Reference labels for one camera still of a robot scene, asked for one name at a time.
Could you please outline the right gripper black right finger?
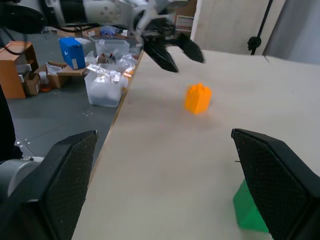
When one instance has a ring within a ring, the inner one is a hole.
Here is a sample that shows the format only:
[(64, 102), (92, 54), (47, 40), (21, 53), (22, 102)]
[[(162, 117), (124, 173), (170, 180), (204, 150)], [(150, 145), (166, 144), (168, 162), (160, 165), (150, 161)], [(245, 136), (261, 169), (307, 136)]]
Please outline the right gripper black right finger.
[(320, 178), (283, 141), (231, 132), (253, 201), (275, 240), (320, 238)]

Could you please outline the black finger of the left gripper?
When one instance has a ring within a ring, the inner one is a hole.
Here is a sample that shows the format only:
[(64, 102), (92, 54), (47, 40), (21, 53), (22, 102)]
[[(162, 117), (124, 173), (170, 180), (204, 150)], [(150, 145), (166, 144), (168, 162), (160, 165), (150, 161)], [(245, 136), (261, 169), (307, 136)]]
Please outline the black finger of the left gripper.
[(143, 50), (163, 70), (173, 73), (179, 72), (163, 41), (146, 41)]
[(199, 63), (205, 62), (205, 59), (200, 47), (185, 34), (180, 33), (177, 36), (176, 45), (183, 51), (183, 53), (189, 59)]

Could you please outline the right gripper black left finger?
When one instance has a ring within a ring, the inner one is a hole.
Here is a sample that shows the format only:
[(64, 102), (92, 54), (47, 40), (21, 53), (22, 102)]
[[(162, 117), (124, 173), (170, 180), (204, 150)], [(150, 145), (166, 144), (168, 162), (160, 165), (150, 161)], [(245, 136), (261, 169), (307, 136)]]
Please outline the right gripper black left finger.
[(0, 165), (0, 237), (3, 240), (70, 240), (88, 191), (95, 130), (69, 136), (42, 160)]

